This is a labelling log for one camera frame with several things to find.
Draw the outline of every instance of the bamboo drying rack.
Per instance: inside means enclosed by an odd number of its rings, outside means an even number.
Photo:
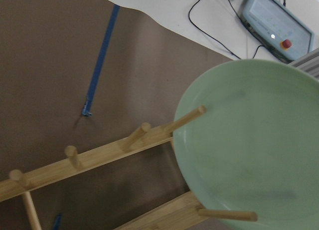
[[[143,123],[129,137],[82,154],[78,154],[74,146],[67,146],[65,148],[66,159],[42,168],[27,173],[12,170],[9,173],[9,179],[0,182],[0,202],[22,195],[32,230],[41,230],[31,191],[154,146],[166,142],[172,143],[174,130],[205,112],[205,107],[199,106],[174,122],[154,128],[151,128],[149,123]],[[192,192],[188,192],[116,230],[184,230],[210,217],[242,221],[257,220],[254,212],[207,210]]]

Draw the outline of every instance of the white tabletop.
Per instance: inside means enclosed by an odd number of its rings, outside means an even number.
[[[197,0],[109,0],[117,5],[140,10],[165,28],[191,39],[229,58],[237,59],[220,44],[196,29],[187,14]],[[231,0],[234,8],[242,8],[244,0]],[[319,2],[316,0],[286,0],[286,7],[314,33],[313,49],[319,47]],[[191,18],[202,30],[221,41],[241,58],[251,58],[260,43],[243,27],[227,0],[201,0]],[[263,48],[256,58],[277,59]]]

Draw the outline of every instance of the brown surface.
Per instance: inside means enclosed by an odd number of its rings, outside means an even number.
[[[113,5],[0,0],[0,181],[173,119],[181,95],[227,58],[122,8],[92,106],[80,117]],[[32,191],[43,230],[109,230],[187,191],[169,144]],[[0,230],[30,229],[21,197],[0,203]]]

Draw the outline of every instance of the red button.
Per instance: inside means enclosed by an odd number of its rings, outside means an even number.
[[[284,48],[284,49],[288,49],[292,46],[293,44],[291,43],[290,40],[288,39],[285,39],[284,41],[281,42],[281,46]]]

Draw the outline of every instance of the wooden dowel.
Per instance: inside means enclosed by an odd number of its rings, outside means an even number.
[[[138,129],[136,129],[129,137],[127,137],[122,144],[122,149],[128,149],[132,144],[139,140],[144,134],[146,134],[151,129],[149,123],[143,123]]]
[[[78,158],[78,150],[74,146],[67,146],[64,149],[65,155],[70,160],[71,164],[74,168],[78,169],[81,165],[79,158]]]
[[[196,119],[197,117],[203,115],[204,113],[206,113],[206,108],[205,108],[205,106],[201,105],[198,108],[196,108],[196,109],[192,110],[191,112],[189,112],[188,114],[186,114],[185,116],[181,117],[180,119],[167,125],[164,128],[164,131],[167,133],[173,132],[174,130],[180,128],[181,126],[183,126],[183,125],[189,123],[190,121]]]
[[[10,171],[9,178],[11,180],[16,181],[19,185],[26,188],[29,186],[29,180],[24,176],[23,172],[21,172],[19,169],[14,169]]]
[[[246,211],[199,209],[198,214],[202,216],[209,216],[216,219],[231,219],[250,222],[256,222],[258,220],[258,216],[255,212]]]
[[[26,213],[28,215],[32,230],[41,230],[39,218],[36,214],[35,207],[34,207],[30,192],[27,191],[27,192],[23,193],[22,199],[23,199],[24,207],[25,207]]]

